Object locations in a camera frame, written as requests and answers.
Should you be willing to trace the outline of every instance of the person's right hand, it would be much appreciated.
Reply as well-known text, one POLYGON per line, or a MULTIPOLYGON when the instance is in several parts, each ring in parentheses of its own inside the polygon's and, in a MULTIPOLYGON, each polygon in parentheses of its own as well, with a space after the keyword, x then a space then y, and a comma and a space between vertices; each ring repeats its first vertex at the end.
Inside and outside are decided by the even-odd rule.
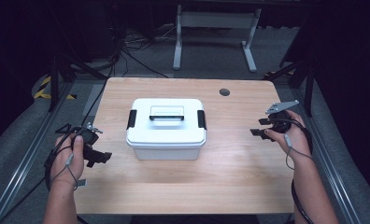
MULTIPOLYGON (((287 110, 288 114, 290 115, 291 119, 295 119, 299 121, 302 126, 305 127, 304 121, 302 120, 301 116, 298 114, 292 112, 291 110, 287 110)), ((284 139, 284 133, 277 133, 271 129, 264 130, 264 133, 272 138, 273 140, 277 141, 278 144, 281 146, 283 151, 287 154, 290 150, 290 148, 287 146, 287 143, 284 139)), ((296 125, 292 124, 291 128, 286 132, 286 134, 290 137, 292 148, 307 155, 311 158, 309 146, 307 143, 307 139, 305 137, 305 134, 302 132, 302 130, 297 127, 296 125)), ((295 161, 299 161, 301 159, 307 159, 306 156, 301 155, 293 150, 290 150, 289 156, 295 161)))

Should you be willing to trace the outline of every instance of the metal frame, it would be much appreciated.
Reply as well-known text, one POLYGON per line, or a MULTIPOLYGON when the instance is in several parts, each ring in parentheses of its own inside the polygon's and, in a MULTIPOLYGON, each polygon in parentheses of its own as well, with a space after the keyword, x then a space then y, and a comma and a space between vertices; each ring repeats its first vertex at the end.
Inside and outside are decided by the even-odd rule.
POLYGON ((218 12, 182 12, 181 5, 177 9, 177 42, 174 52, 173 69, 179 70, 181 67, 182 53, 182 27, 216 27, 216 28, 236 28, 249 29, 249 38, 242 41, 242 48, 246 56, 250 72, 257 71, 254 59, 251 54, 250 46, 257 28, 261 10, 256 9, 255 13, 218 13, 218 12))
MULTIPOLYGON (((300 103, 303 104, 304 101, 302 93, 299 89, 292 89, 292 94, 295 99, 300 99, 300 103)), ((324 170, 324 173, 327 175, 328 181, 331 185, 331 188, 334 192, 336 200, 339 203, 339 206, 344 214, 344 217, 347 223, 361 223, 358 218, 357 212, 354 209, 353 204, 348 196, 348 193, 345 189, 345 185, 343 183, 342 177, 336 171, 334 167, 334 163, 331 161, 330 156, 328 154, 328 150, 324 145, 319 131, 317 130, 316 124, 314 123, 313 119, 308 115, 305 108, 303 106, 299 106, 301 108, 301 116, 305 122, 305 125, 313 134, 313 144, 316 146, 315 150, 313 151, 315 155, 321 161, 321 166, 324 170)))
POLYGON ((64 99, 70 93, 72 86, 73 82, 64 84, 57 105, 50 113, 47 114, 47 116, 43 120, 33 142, 28 147, 27 152, 21 160, 21 163, 10 178, 10 181, 7 184, 7 188, 0 198, 0 219, 5 215, 10 205, 13 203, 16 194, 18 193, 22 183, 24 182, 25 177, 28 175, 31 166, 34 163, 36 155, 38 154, 41 145, 43 144, 44 138, 48 129, 50 128, 50 125, 54 121, 54 118, 63 105, 64 99))

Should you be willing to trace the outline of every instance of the metal rail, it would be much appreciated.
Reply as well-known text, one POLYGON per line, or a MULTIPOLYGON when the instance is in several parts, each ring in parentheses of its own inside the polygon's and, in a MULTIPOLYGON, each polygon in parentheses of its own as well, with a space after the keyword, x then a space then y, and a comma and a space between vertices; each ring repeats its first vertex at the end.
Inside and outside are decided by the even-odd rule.
MULTIPOLYGON (((292 89, 292 94, 295 99, 299 99, 300 103, 303 104, 303 96, 299 89, 292 89)), ((339 203, 339 206, 344 214, 344 217, 347 223, 361 223, 357 216, 357 212, 355 211, 350 198, 346 192, 344 183, 340 174, 336 171, 333 162, 330 159, 328 154, 328 150, 326 146, 323 144, 323 141, 319 135, 319 131, 317 130, 316 124, 314 123, 313 119, 311 119, 306 110, 301 107, 301 116, 305 122, 305 125, 313 134, 313 143, 316 146, 316 149, 313 151, 319 157, 321 161, 321 166, 328 177, 328 181, 333 189, 334 195, 339 203)))
POLYGON ((25 153, 24 157, 21 160, 16 171, 13 173, 13 176, 10 178, 9 183, 7 184, 7 188, 5 189, 4 193, 0 198, 0 219, 5 215, 8 211, 10 205, 13 203, 13 200, 16 194, 19 192, 19 189, 24 181, 25 177, 27 176, 28 172, 31 169, 31 166, 34 163, 37 153, 41 148, 43 143, 44 137, 46 136, 46 132, 48 131, 50 125, 54 121, 57 113, 60 110, 60 107, 64 103, 65 97, 70 93, 71 88, 73 86, 73 82, 65 83, 60 94, 60 100, 55 108, 47 114, 45 119, 42 122, 36 136, 28 147, 27 152, 25 153))

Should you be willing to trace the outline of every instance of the table top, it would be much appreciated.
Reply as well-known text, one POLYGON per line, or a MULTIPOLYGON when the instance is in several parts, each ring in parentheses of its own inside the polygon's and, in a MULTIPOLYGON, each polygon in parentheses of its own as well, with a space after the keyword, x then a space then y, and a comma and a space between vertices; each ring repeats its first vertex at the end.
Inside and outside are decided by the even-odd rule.
POLYGON ((268 81, 113 77, 94 126, 104 131, 93 148, 112 152, 85 167, 88 186, 75 192, 79 214, 291 213, 292 170, 277 143, 252 136, 258 119, 279 102, 268 81), (227 89, 229 96, 220 95, 227 89), (140 161, 126 143, 137 98, 199 99, 206 143, 196 161, 140 161))

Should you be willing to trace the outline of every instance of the storage container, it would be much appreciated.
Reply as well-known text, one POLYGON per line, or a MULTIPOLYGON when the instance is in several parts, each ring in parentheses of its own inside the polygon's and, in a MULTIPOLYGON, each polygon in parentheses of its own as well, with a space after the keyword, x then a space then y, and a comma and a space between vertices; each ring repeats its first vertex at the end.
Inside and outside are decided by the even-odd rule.
POLYGON ((139 160, 196 160, 206 142, 203 104, 197 99, 136 99, 126 140, 139 160))

